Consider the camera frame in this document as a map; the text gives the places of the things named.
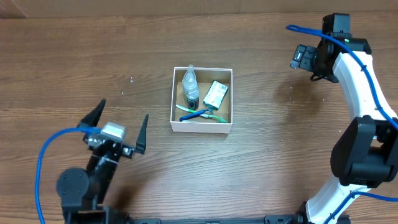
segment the wooden table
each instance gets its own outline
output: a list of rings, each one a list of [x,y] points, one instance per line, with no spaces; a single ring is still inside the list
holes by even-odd
[[[331,149],[349,124],[338,84],[310,82],[289,63],[319,39],[285,30],[320,28],[325,13],[0,20],[0,223],[38,223],[37,156],[54,132],[73,127],[107,99],[100,121],[123,124],[135,142],[150,114],[144,156],[123,159],[106,204],[134,218],[233,218],[294,213],[331,175]],[[389,104],[398,110],[398,14],[351,14],[371,44]],[[229,135],[173,133],[176,66],[233,68]],[[85,167],[81,134],[56,140],[44,159],[41,203],[63,223],[58,175]],[[374,193],[398,196],[398,180]],[[354,223],[398,223],[397,204],[360,198]]]

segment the white box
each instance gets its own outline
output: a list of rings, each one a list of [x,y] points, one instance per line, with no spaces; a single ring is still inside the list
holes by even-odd
[[[203,99],[207,94],[211,84],[214,80],[227,85],[228,92],[224,97],[218,111],[214,110],[214,115],[221,116],[228,123],[221,124],[216,119],[206,119],[197,117],[191,119],[197,123],[180,122],[179,118],[189,114],[175,107],[176,104],[187,107],[183,97],[182,78],[188,67],[175,67],[173,76],[173,92],[172,92],[172,106],[170,113],[170,124],[175,132],[194,132],[194,133],[225,133],[228,134],[233,123],[233,73],[229,68],[196,68],[194,67],[195,75],[197,76],[199,86],[199,109],[206,109],[203,105]]]

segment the white and teal package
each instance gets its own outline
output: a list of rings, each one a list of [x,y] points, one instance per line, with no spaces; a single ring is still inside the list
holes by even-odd
[[[214,81],[211,84],[209,91],[207,92],[203,104],[208,108],[213,108],[218,110],[223,102],[226,92],[228,91],[228,86]]]

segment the clear plastic bottle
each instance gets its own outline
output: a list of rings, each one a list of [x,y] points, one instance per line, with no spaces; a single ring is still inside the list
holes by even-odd
[[[193,71],[193,65],[189,65],[187,72],[182,79],[182,89],[184,90],[185,103],[191,110],[199,107],[199,88],[197,76]]]

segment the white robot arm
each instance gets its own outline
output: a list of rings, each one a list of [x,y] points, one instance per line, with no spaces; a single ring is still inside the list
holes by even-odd
[[[354,51],[371,76],[381,107],[397,121],[397,115],[382,94],[373,70],[371,49],[366,39],[354,39],[349,32],[349,15],[332,14],[323,18],[322,34],[339,40]],[[377,110],[368,79],[358,62],[333,42],[323,39],[317,48],[299,45],[290,66],[313,72],[311,80],[340,83],[349,107],[351,124],[331,153],[333,175],[305,204],[304,218],[297,223],[335,224],[354,202],[352,192],[367,192],[394,179],[398,166],[397,130]],[[377,139],[383,145],[371,146]]]

